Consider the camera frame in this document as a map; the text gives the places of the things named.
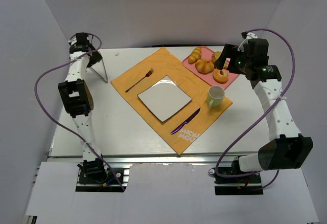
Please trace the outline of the round striped bread bun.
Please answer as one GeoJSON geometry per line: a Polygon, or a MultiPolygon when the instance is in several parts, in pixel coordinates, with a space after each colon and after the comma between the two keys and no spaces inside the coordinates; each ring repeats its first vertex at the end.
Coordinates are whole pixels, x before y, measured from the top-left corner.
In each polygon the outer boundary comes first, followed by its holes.
{"type": "Polygon", "coordinates": [[[211,60],[198,59],[195,63],[195,68],[199,73],[207,74],[213,71],[214,64],[211,60]]]}

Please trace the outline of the metal serving tongs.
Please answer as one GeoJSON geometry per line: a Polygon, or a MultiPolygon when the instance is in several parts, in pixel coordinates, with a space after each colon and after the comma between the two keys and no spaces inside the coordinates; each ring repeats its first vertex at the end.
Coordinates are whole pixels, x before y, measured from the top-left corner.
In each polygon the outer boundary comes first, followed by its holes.
{"type": "Polygon", "coordinates": [[[109,78],[108,78],[106,66],[105,66],[103,59],[101,59],[101,61],[99,63],[88,68],[87,71],[95,74],[102,82],[104,82],[106,84],[109,83],[109,78]]]}

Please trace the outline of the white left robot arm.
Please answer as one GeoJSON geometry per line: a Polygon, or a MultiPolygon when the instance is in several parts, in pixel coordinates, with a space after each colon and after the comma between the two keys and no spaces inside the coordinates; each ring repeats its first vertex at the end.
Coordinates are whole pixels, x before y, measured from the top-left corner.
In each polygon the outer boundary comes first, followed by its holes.
{"type": "Polygon", "coordinates": [[[99,161],[102,153],[96,144],[92,126],[91,112],[94,101],[85,81],[88,68],[102,60],[102,55],[91,44],[92,35],[77,33],[68,42],[69,65],[65,80],[58,84],[59,94],[66,112],[72,117],[77,133],[82,137],[83,166],[87,167],[99,161]]]}

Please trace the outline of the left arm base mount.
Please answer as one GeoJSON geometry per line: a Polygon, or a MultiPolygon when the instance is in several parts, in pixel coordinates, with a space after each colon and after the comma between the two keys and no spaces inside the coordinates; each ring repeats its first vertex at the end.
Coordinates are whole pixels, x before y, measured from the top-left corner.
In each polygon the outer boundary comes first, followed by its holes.
{"type": "Polygon", "coordinates": [[[100,159],[84,161],[77,166],[76,192],[123,193],[127,187],[125,168],[113,167],[111,171],[100,159]]]}

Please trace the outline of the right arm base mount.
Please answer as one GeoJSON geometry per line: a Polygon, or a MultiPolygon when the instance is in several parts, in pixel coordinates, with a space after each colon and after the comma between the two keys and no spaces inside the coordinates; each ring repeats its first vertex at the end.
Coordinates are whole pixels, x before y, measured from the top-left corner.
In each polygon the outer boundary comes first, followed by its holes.
{"type": "Polygon", "coordinates": [[[214,168],[211,168],[208,174],[215,178],[214,187],[217,196],[263,195],[262,181],[259,174],[225,178],[218,176],[214,168]]]}

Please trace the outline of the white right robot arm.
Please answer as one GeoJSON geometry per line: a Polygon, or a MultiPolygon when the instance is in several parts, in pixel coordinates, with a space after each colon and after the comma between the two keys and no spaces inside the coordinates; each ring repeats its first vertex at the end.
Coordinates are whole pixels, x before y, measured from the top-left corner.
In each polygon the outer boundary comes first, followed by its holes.
{"type": "Polygon", "coordinates": [[[225,44],[215,66],[221,70],[228,61],[229,72],[243,74],[250,81],[264,111],[260,118],[267,121],[269,142],[257,153],[234,160],[231,173],[221,174],[216,168],[215,174],[243,178],[261,171],[300,168],[313,148],[313,141],[302,135],[291,116],[278,67],[268,63],[268,41],[254,38],[244,42],[243,47],[225,44]]]}

